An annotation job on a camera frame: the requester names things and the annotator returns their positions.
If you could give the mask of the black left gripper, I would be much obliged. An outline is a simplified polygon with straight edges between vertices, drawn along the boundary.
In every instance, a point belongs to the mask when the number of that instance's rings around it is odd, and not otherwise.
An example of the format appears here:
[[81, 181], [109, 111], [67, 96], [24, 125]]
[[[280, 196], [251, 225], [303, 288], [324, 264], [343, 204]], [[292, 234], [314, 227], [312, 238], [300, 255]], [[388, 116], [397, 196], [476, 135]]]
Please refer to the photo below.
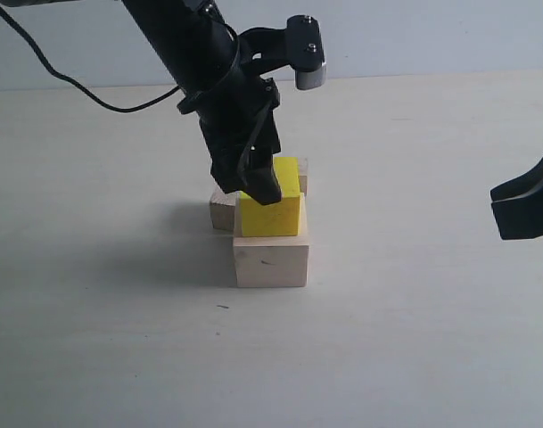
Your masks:
[[220, 82], [178, 103], [181, 113], [198, 115], [210, 174], [223, 193], [242, 190], [263, 206], [282, 200], [273, 162], [281, 152], [274, 118], [279, 104], [275, 81], [260, 77]]

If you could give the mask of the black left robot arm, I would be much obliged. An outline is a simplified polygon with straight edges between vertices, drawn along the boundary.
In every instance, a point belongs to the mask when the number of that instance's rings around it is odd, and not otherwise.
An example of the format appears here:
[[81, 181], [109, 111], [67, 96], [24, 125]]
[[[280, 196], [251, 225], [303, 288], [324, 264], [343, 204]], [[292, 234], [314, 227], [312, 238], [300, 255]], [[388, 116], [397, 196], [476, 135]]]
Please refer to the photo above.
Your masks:
[[217, 12], [192, 1], [126, 1], [138, 28], [180, 86], [181, 114], [196, 113], [210, 174], [224, 193], [242, 191], [261, 205], [282, 200], [273, 170], [280, 151], [272, 80], [243, 70], [240, 38]]

